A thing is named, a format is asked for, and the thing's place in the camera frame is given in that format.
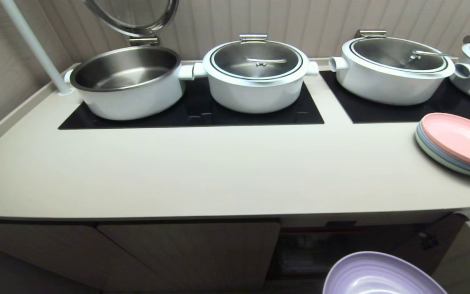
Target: cabinet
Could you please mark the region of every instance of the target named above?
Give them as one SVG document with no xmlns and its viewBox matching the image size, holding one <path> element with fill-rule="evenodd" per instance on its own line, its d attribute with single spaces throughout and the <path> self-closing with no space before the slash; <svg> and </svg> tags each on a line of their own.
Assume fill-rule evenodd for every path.
<svg viewBox="0 0 470 294">
<path fill-rule="evenodd" d="M 263 285 L 280 225 L 167 223 L 98 229 L 178 290 L 219 291 Z"/>
<path fill-rule="evenodd" d="M 0 223 L 0 251 L 106 291 L 168 291 L 149 267 L 85 225 Z"/>
</svg>

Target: pot handle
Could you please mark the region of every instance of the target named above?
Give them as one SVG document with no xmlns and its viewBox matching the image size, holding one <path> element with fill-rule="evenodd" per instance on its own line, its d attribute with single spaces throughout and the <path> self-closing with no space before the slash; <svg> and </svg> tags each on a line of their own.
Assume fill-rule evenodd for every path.
<svg viewBox="0 0 470 294">
<path fill-rule="evenodd" d="M 457 63 L 454 65 L 454 74 L 459 78 L 470 78 L 470 65 L 468 63 Z"/>
<path fill-rule="evenodd" d="M 332 72 L 349 68 L 347 60 L 343 57 L 330 57 L 329 66 Z"/>
<path fill-rule="evenodd" d="M 200 62 L 194 65 L 183 65 L 179 71 L 179 80 L 194 80 L 195 78 L 204 78 L 207 76 L 208 74 Z"/>
<path fill-rule="evenodd" d="M 66 83 L 70 83 L 70 75 L 71 73 L 73 72 L 73 69 L 67 71 L 67 73 L 65 73 L 65 82 Z"/>
<path fill-rule="evenodd" d="M 319 75 L 319 64 L 316 61 L 310 61 L 306 75 Z"/>
</svg>

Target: pink plate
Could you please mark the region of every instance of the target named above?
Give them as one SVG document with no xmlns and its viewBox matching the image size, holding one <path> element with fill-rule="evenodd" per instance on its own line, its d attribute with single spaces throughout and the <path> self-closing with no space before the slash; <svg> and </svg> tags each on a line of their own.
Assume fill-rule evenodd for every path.
<svg viewBox="0 0 470 294">
<path fill-rule="evenodd" d="M 470 163 L 470 120 L 435 112 L 423 117 L 425 134 L 441 149 Z"/>
</svg>

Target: stacked plates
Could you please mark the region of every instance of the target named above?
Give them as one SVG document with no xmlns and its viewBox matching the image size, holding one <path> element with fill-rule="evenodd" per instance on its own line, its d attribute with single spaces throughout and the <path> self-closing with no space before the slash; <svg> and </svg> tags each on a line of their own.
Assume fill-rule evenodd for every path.
<svg viewBox="0 0 470 294">
<path fill-rule="evenodd" d="M 447 294 L 425 272 L 398 257 L 363 251 L 330 270 L 322 294 Z"/>
<path fill-rule="evenodd" d="M 440 112 L 418 123 L 416 141 L 427 155 L 442 165 L 470 175 L 470 120 Z"/>
</svg>

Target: beige wall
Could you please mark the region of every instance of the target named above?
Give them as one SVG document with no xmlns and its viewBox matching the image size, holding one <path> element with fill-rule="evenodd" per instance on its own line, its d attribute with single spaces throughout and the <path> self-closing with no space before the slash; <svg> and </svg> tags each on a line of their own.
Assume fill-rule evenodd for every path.
<svg viewBox="0 0 470 294">
<path fill-rule="evenodd" d="M 121 20 L 146 23 L 166 0 L 99 0 Z M 81 0 L 41 2 L 72 59 L 127 46 L 125 37 L 93 16 Z M 241 32 L 302 49 L 310 57 L 339 54 L 358 28 L 384 28 L 459 53 L 470 35 L 470 0 L 181 0 L 173 22 L 159 34 L 184 60 L 201 59 Z"/>
<path fill-rule="evenodd" d="M 73 62 L 39 0 L 16 2 L 58 69 L 69 67 Z M 49 81 L 0 5 L 0 120 Z"/>
<path fill-rule="evenodd" d="M 97 294 L 76 283 L 0 252 L 0 294 Z"/>
</svg>

